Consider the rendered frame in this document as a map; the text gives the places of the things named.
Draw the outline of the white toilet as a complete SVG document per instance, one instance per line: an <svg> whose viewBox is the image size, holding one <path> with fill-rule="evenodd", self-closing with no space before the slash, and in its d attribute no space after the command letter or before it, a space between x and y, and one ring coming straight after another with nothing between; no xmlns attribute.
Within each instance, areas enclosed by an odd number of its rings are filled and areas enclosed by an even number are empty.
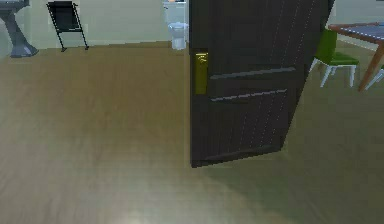
<svg viewBox="0 0 384 224"><path fill-rule="evenodd" d="M162 2L164 8L165 23L171 35L172 48L183 50L186 48L189 29L188 2L176 0L176 2Z"/></svg>

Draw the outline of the dark brown room door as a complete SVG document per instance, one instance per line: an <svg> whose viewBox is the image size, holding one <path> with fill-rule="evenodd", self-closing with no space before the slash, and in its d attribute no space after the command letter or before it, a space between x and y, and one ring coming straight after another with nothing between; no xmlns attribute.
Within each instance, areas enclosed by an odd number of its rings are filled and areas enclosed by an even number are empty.
<svg viewBox="0 0 384 224"><path fill-rule="evenodd" d="M190 0L190 164L282 149L335 0ZM208 54L207 91L195 58Z"/></svg>

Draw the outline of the black towel rack stand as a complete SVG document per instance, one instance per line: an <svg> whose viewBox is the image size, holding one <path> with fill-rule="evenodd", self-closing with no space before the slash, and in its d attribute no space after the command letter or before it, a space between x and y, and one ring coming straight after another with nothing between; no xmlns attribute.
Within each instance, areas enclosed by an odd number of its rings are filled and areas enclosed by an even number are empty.
<svg viewBox="0 0 384 224"><path fill-rule="evenodd" d="M89 46L87 44L79 14L77 12L78 4L73 1L51 1L47 2L46 6L60 42L61 51L66 51L66 47L64 46L61 38L61 34L64 32L80 33L84 41L85 49L88 50Z"/></svg>

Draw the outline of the brown table grey top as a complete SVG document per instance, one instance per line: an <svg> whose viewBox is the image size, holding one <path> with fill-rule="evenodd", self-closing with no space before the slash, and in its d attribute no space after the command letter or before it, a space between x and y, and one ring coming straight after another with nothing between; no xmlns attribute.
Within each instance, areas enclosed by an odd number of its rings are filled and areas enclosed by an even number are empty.
<svg viewBox="0 0 384 224"><path fill-rule="evenodd" d="M361 92L367 86L373 73L378 69L379 62L384 56L384 25L381 25L380 22L330 24L328 29L343 36L377 45L375 53L359 84L358 91Z"/></svg>

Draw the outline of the green chair white legs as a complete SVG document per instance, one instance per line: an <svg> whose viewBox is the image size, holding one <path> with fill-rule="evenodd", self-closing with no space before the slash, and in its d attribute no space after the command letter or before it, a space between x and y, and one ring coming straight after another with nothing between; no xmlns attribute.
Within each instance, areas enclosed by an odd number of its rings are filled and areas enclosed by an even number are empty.
<svg viewBox="0 0 384 224"><path fill-rule="evenodd" d="M337 33L329 29L324 29L309 71L312 71L318 63L326 66L324 76L320 83L320 86L324 87L328 77L334 75L338 68L349 68L349 86L353 87L359 61L347 54L338 52L336 50L336 43Z"/></svg>

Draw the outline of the grey pedestal sink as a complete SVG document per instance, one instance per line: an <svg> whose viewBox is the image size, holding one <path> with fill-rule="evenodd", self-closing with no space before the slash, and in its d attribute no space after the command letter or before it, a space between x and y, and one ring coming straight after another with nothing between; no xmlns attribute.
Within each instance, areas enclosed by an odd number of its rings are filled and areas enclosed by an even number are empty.
<svg viewBox="0 0 384 224"><path fill-rule="evenodd" d="M38 53L38 50L28 43L15 19L15 14L29 5L30 0L0 0L0 19L5 23L12 42L11 58L31 57Z"/></svg>

